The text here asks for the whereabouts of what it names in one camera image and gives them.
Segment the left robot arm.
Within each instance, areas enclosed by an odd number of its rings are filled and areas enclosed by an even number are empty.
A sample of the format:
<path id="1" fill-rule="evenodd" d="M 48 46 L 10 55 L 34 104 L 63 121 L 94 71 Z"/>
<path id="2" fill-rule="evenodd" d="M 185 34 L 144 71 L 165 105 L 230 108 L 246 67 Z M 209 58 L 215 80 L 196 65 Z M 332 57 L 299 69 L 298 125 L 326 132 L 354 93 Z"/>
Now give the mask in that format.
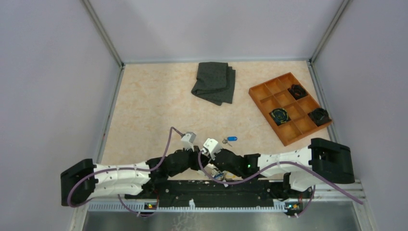
<path id="1" fill-rule="evenodd" d="M 156 184 L 187 169 L 198 170 L 198 146 L 131 165 L 105 166 L 83 159 L 60 174 L 61 205 L 77 207 L 95 197 L 117 194 L 152 197 Z"/>

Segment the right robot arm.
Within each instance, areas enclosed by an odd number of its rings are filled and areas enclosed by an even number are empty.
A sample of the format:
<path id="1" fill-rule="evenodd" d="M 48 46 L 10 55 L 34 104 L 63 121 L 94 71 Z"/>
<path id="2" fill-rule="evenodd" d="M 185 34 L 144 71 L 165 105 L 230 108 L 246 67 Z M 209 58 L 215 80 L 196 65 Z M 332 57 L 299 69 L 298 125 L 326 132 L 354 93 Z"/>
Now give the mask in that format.
<path id="1" fill-rule="evenodd" d="M 242 179 L 270 178 L 283 174 L 282 192 L 288 198 L 295 198 L 321 182 L 355 182 L 350 148 L 322 138 L 313 138 L 307 147 L 280 154 L 241 156 L 221 149 L 211 163 L 219 170 Z"/>

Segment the small blue tag with ring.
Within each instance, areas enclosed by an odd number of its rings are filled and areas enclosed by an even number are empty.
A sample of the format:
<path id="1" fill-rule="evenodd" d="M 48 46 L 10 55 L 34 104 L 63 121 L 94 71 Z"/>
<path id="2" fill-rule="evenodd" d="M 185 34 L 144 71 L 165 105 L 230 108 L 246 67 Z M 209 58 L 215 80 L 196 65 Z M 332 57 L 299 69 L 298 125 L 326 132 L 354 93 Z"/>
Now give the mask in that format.
<path id="1" fill-rule="evenodd" d="M 237 141 L 238 138 L 236 136 L 229 136 L 229 137 L 225 137 L 222 141 L 223 144 L 226 144 L 228 146 L 232 146 L 231 142 Z"/>

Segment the metal key holder plate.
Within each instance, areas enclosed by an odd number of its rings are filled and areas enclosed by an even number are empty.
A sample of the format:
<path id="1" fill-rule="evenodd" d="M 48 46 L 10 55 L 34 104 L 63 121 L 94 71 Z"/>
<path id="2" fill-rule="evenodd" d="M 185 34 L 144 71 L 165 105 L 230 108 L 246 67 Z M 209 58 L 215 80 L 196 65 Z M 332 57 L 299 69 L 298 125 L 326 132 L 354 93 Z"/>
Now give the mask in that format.
<path id="1" fill-rule="evenodd" d="M 213 164 L 207 164 L 203 167 L 205 172 L 207 172 L 209 175 L 211 175 L 211 177 L 219 181 L 223 182 L 233 181 L 236 178 L 236 176 L 233 175 L 232 173 L 228 171 L 222 171 Z"/>

